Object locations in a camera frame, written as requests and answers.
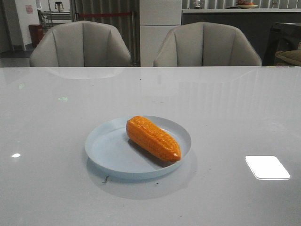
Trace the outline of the grey upholstered chair right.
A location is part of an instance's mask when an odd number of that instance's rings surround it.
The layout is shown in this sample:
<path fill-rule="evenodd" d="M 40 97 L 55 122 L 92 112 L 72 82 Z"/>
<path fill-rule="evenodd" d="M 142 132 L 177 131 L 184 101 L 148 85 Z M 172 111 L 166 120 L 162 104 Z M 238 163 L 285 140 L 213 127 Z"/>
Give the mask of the grey upholstered chair right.
<path fill-rule="evenodd" d="M 261 65 L 261 58 L 240 29 L 210 22 L 170 30 L 153 62 L 154 67 Z"/>

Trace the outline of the grey counter with white top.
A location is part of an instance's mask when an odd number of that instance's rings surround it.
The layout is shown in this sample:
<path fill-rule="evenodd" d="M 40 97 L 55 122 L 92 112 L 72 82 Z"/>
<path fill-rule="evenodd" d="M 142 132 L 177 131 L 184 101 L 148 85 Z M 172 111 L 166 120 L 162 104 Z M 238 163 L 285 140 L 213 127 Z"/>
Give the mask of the grey counter with white top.
<path fill-rule="evenodd" d="M 301 23 L 300 9 L 184 9 L 182 24 L 211 22 L 239 28 L 261 60 L 274 23 Z"/>

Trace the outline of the light blue round plate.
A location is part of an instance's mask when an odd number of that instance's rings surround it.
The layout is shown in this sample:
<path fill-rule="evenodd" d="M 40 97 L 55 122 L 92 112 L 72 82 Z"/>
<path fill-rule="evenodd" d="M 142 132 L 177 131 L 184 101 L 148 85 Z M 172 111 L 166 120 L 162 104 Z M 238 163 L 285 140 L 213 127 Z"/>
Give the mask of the light blue round plate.
<path fill-rule="evenodd" d="M 169 119 L 150 115 L 147 118 L 177 141 L 182 152 L 180 161 L 161 161 L 130 140 L 126 132 L 126 123 L 130 116 L 104 122 L 90 132 L 85 142 L 88 157 L 107 176 L 122 179 L 151 179 L 174 171 L 191 150 L 189 132 Z"/>

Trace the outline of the grey upholstered chair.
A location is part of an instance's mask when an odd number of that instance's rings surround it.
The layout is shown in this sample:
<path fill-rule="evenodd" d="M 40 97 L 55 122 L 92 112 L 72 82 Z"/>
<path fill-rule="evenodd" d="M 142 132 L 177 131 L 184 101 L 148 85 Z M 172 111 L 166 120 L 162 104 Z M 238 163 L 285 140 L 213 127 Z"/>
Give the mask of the grey upholstered chair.
<path fill-rule="evenodd" d="M 128 67 L 131 55 L 118 29 L 78 21 L 49 29 L 30 56 L 31 67 Z"/>
<path fill-rule="evenodd" d="M 170 30 L 153 62 L 154 67 L 261 65 L 261 58 L 240 29 L 210 22 Z"/>

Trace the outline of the barrier post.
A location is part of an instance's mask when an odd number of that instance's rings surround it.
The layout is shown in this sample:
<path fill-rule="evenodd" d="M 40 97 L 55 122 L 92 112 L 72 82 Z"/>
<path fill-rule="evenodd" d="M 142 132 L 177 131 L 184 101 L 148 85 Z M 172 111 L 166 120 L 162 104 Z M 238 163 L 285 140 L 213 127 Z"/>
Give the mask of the barrier post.
<path fill-rule="evenodd" d="M 132 41 L 133 41 L 133 65 L 137 65 L 137 44 L 136 44 L 136 27 L 135 27 L 135 12 L 131 11 L 132 22 Z"/>

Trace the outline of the orange corn cob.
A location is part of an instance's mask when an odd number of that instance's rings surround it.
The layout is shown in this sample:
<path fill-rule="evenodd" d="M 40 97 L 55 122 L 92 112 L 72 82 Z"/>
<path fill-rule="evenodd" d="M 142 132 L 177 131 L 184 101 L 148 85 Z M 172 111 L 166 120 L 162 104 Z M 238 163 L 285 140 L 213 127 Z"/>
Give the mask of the orange corn cob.
<path fill-rule="evenodd" d="M 143 116 L 127 121 L 128 137 L 140 147 L 165 162 L 181 160 L 182 152 L 177 141 L 167 132 Z"/>

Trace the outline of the red barrier belt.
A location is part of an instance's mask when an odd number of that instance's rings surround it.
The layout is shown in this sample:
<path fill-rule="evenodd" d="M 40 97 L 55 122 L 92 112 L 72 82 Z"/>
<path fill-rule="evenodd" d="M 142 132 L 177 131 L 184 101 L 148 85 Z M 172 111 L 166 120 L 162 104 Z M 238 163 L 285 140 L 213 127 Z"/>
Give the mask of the red barrier belt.
<path fill-rule="evenodd" d="M 123 13 L 108 13 L 108 14 L 79 14 L 81 18 L 92 18 L 92 17 L 117 17 L 117 16 L 130 16 L 132 12 Z"/>

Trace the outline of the grey upholstered chair left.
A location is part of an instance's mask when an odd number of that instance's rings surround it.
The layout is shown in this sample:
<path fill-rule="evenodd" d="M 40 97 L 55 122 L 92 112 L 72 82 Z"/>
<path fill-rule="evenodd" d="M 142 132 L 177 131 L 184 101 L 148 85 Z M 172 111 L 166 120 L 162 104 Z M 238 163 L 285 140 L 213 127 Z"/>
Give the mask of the grey upholstered chair left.
<path fill-rule="evenodd" d="M 118 29 L 78 21 L 49 29 L 30 56 L 31 67 L 128 67 L 131 55 Z"/>

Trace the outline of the fruit bowl on counter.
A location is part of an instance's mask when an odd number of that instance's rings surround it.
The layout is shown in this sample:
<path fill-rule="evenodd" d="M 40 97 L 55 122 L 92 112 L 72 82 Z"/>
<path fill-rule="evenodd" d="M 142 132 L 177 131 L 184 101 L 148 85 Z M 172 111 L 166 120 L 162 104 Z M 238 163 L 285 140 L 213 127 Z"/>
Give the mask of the fruit bowl on counter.
<path fill-rule="evenodd" d="M 246 0 L 238 0 L 236 6 L 242 9 L 251 9 L 256 8 L 258 5 L 255 5 L 253 2 L 248 2 Z"/>

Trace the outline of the red trash bin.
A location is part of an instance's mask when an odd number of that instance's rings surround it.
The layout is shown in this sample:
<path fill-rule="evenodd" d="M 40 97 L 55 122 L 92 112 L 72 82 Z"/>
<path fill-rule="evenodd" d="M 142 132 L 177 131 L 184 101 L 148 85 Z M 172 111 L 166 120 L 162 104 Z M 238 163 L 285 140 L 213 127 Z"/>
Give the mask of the red trash bin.
<path fill-rule="evenodd" d="M 30 24 L 29 31 L 32 41 L 32 46 L 35 48 L 42 40 L 44 33 L 43 27 L 40 24 Z"/>

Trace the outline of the white cabinet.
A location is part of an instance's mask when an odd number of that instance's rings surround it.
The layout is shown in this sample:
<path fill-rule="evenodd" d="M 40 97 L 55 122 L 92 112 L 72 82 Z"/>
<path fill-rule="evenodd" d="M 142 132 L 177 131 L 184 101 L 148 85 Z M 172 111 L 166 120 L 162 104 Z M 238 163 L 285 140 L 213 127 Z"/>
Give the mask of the white cabinet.
<path fill-rule="evenodd" d="M 151 67 L 167 33 L 181 25 L 181 0 L 141 0 L 140 66 Z"/>

